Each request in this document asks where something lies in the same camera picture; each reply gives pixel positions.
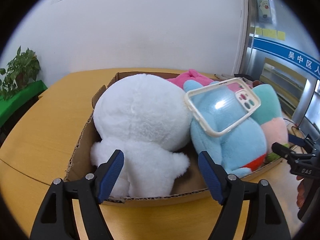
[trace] red fabric patch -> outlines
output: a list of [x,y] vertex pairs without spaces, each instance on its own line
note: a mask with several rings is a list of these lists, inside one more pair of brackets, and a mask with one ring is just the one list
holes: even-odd
[[242,166],[242,168],[250,168],[251,171],[257,170],[261,164],[263,163],[264,158],[266,157],[267,154],[261,155],[260,157],[256,158],[252,162],[246,164],[245,166]]

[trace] potted plant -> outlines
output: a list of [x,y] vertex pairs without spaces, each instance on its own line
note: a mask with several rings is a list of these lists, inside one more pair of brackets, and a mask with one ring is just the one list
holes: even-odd
[[11,98],[28,85],[30,78],[36,81],[39,71],[35,52],[27,48],[26,52],[21,53],[20,46],[17,55],[8,63],[7,70],[0,68],[0,74],[5,75],[3,81],[0,79],[0,95],[4,100]]

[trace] white wall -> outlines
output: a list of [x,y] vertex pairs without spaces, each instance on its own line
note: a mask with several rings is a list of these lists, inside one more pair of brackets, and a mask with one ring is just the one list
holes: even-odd
[[41,0],[19,25],[0,67],[27,47],[50,86],[70,72],[115,68],[238,70],[247,0]]

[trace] metal screw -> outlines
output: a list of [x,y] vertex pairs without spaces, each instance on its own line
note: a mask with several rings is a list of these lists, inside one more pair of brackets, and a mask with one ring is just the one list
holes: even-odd
[[228,179],[230,179],[230,180],[236,180],[237,177],[236,177],[236,175],[234,175],[234,174],[229,174],[229,175],[228,175]]
[[93,179],[94,178],[94,174],[93,173],[88,173],[86,176],[85,176],[86,179]]
[[56,178],[53,180],[53,184],[58,185],[61,182],[60,178]]
[[269,185],[269,182],[268,182],[267,180],[265,180],[265,179],[262,179],[262,180],[260,181],[260,183],[261,183],[263,186],[268,186],[268,185]]

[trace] light blue plush toy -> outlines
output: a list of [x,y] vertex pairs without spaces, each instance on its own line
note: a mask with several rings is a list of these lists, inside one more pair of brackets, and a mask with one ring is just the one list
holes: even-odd
[[[188,80],[183,85],[185,92],[200,87],[202,85],[194,80]],[[231,104],[234,101],[235,104],[225,107],[223,111],[214,111],[213,114],[211,109],[217,106],[221,98]],[[192,102],[216,131],[222,131],[247,113],[228,87],[193,96]],[[235,174],[239,178],[259,168],[266,156],[267,143],[263,130],[250,117],[218,138],[207,135],[193,118],[190,133],[198,154],[207,151],[216,164],[220,164],[228,174]]]

